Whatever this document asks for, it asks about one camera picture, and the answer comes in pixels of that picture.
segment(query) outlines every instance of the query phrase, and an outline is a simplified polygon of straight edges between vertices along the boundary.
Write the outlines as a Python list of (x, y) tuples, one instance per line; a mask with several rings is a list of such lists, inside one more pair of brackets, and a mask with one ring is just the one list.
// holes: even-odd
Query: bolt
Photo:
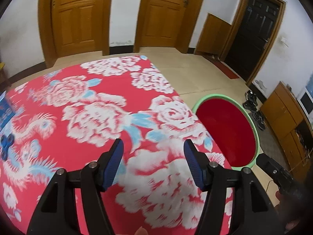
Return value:
[(88, 167), (94, 169), (95, 167), (97, 167), (97, 165), (98, 165), (97, 162), (91, 162), (88, 164)]
[(219, 164), (215, 161), (212, 161), (209, 163), (209, 165), (212, 167), (212, 168), (216, 168)]
[(62, 175), (64, 172), (65, 172), (65, 169), (62, 169), (62, 168), (57, 170), (58, 175)]
[(251, 169), (248, 168), (248, 167), (244, 167), (244, 168), (242, 169), (242, 171), (243, 171), (245, 174), (250, 174), (250, 173), (251, 173)]

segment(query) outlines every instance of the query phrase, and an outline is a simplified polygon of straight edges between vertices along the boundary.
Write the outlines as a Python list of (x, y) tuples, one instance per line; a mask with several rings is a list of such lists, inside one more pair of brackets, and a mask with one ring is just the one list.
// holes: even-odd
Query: shoe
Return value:
[(265, 130), (265, 124), (264, 124), (264, 118), (260, 111), (253, 112), (253, 118), (256, 121), (257, 126), (260, 128), (260, 130)]
[(256, 112), (256, 105), (254, 105), (253, 102), (247, 100), (246, 102), (244, 102), (242, 104), (242, 106), (246, 109), (246, 110), (250, 110), (251, 112)]
[(246, 100), (253, 102), (254, 105), (258, 105), (256, 101), (256, 94), (254, 94), (251, 90), (245, 93)]

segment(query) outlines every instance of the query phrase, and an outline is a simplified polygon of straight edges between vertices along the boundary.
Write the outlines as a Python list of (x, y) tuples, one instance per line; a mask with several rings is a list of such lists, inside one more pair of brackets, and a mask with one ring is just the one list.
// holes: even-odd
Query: white wall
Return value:
[[(232, 24), (239, 1), (204, 0), (189, 46), (196, 47), (208, 13)], [(253, 82), (266, 97), (280, 80), (289, 84), (297, 95), (313, 71), (312, 21), (298, 0), (284, 1), (286, 10), (278, 37)], [(288, 47), (280, 41), (282, 37), (286, 38)]]
[(140, 0), (112, 0), (110, 46), (133, 45)]
[(38, 0), (12, 0), (0, 19), (0, 56), (9, 77), (44, 61)]

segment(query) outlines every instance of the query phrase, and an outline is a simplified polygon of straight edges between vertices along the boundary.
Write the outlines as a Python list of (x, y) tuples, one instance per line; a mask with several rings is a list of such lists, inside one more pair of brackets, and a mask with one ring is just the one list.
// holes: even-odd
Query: tablecloth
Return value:
[[(0, 136), (13, 133), (0, 161), (0, 204), (16, 227), (27, 227), (55, 171), (83, 168), (116, 138), (124, 155), (102, 199), (116, 234), (143, 226), (151, 235), (193, 235), (206, 193), (195, 186), (183, 153), (191, 139), (210, 160), (230, 168), (210, 134), (146, 56), (87, 62), (38, 77), (7, 97), (16, 115)], [(221, 234), (228, 232), (227, 190)], [(79, 226), (88, 234), (80, 191)]]

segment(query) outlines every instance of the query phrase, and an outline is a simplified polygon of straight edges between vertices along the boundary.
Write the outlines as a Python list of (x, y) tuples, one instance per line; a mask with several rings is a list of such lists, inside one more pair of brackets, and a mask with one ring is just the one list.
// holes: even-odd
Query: wooden door frame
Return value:
[[(189, 4), (185, 10), (183, 22), (179, 29), (175, 48), (181, 53), (187, 53), (189, 43), (195, 28), (199, 12), (203, 0), (189, 0)], [(143, 33), (143, 26), (145, 22), (145, 15), (147, 13), (148, 0), (140, 0), (139, 13), (137, 18), (136, 36), (133, 52), (137, 53), (141, 47), (141, 37)]]
[[(239, 30), (240, 24), (242, 22), (242, 19), (244, 17), (247, 5), (248, 5), (248, 1), (249, 0), (240, 0), (238, 8), (237, 8), (237, 12), (234, 18), (234, 21), (232, 23), (231, 29), (230, 29), (230, 33), (228, 35), (228, 38), (226, 40), (226, 43), (224, 44), (224, 47), (221, 51), (221, 53), (219, 54), (220, 60), (221, 61), (225, 61), (226, 56), (235, 40), (235, 37), (237, 35), (237, 32)], [(246, 85), (250, 85), (253, 81), (253, 79), (256, 77), (256, 75), (258, 74), (259, 70), (261, 69), (265, 59), (267, 58), (267, 55), (269, 54), (275, 40), (276, 37), (278, 35), (278, 31), (281, 27), (281, 23), (283, 21), (283, 16), (284, 16), (284, 12), (285, 12), (285, 8), (286, 8), (286, 2), (283, 0), (268, 0), (271, 1), (275, 4), (277, 4), (280, 9), (279, 9), (279, 13), (272, 31), (272, 34), (270, 36), (270, 39), (267, 43), (266, 48), (263, 50), (263, 53), (259, 59), (259, 61), (257, 62), (255, 68), (253, 69), (252, 73), (250, 74), (248, 80), (246, 81)]]
[[(103, 47), (102, 54), (109, 55), (109, 26), (110, 26), (111, 0), (103, 0)], [(38, 0), (38, 25), (46, 67), (53, 67), (58, 59), (54, 44), (51, 0)]]

